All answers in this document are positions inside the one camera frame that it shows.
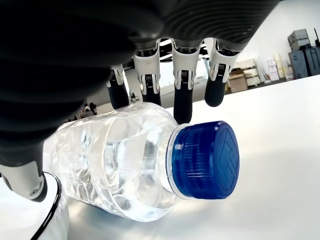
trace gray equipment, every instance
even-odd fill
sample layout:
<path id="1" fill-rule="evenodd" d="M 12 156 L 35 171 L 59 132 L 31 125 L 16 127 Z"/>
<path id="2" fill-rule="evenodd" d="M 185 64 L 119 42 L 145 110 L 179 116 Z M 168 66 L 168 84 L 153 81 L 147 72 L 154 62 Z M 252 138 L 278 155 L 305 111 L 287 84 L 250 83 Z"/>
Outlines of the gray equipment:
<path id="1" fill-rule="evenodd" d="M 320 47 L 305 49 L 306 62 L 310 70 L 310 76 L 320 74 Z"/>
<path id="2" fill-rule="evenodd" d="M 288 41 L 291 50 L 293 51 L 300 50 L 304 46 L 311 46 L 306 29 L 293 31 L 293 33 L 290 36 L 288 36 Z"/>
<path id="3" fill-rule="evenodd" d="M 308 77 L 308 70 L 304 52 L 302 50 L 289 52 L 291 67 L 295 79 Z"/>

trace ribbed black surface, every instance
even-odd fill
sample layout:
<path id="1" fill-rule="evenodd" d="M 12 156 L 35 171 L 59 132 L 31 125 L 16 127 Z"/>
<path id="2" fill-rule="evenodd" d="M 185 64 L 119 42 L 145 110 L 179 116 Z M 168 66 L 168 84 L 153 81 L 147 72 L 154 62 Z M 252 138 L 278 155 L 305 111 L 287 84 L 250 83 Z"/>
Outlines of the ribbed black surface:
<path id="1" fill-rule="evenodd" d="M 208 37 L 246 43 L 279 0 L 189 1 L 166 17 L 166 33 L 183 40 Z"/>

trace white tabletop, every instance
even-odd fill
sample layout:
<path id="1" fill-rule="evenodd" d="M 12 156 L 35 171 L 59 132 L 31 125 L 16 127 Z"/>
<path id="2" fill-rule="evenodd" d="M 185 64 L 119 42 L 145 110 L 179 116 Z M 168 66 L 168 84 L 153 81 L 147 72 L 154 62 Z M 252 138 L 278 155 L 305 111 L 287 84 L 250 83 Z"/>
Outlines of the white tabletop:
<path id="1" fill-rule="evenodd" d="M 216 120 L 239 144 L 230 197 L 181 201 L 148 223 L 70 199 L 68 239 L 320 239 L 320 75 L 230 94 L 216 108 L 193 104 L 191 123 Z"/>

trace white wall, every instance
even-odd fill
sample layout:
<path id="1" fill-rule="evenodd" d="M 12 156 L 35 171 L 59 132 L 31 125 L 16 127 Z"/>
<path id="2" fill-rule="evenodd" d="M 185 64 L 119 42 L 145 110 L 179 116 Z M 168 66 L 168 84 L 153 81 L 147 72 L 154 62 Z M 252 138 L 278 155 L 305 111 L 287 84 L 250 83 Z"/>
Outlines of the white wall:
<path id="1" fill-rule="evenodd" d="M 239 55 L 237 62 L 255 59 L 267 71 L 267 59 L 279 53 L 286 66 L 291 52 L 288 36 L 299 29 L 306 29 L 312 45 L 315 44 L 314 28 L 320 33 L 320 0 L 284 0 L 274 8 L 261 24 L 251 41 Z"/>

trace clear plastic bottle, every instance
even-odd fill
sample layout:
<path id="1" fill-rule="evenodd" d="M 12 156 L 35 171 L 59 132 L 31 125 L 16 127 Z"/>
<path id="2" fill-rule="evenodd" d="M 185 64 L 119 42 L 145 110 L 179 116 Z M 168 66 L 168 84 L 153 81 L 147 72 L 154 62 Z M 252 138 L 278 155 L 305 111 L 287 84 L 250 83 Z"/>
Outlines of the clear plastic bottle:
<path id="1" fill-rule="evenodd" d="M 146 102 L 66 123 L 44 153 L 67 195 L 141 222 L 161 218 L 179 199 L 226 198 L 239 172 L 227 123 L 178 126 Z"/>

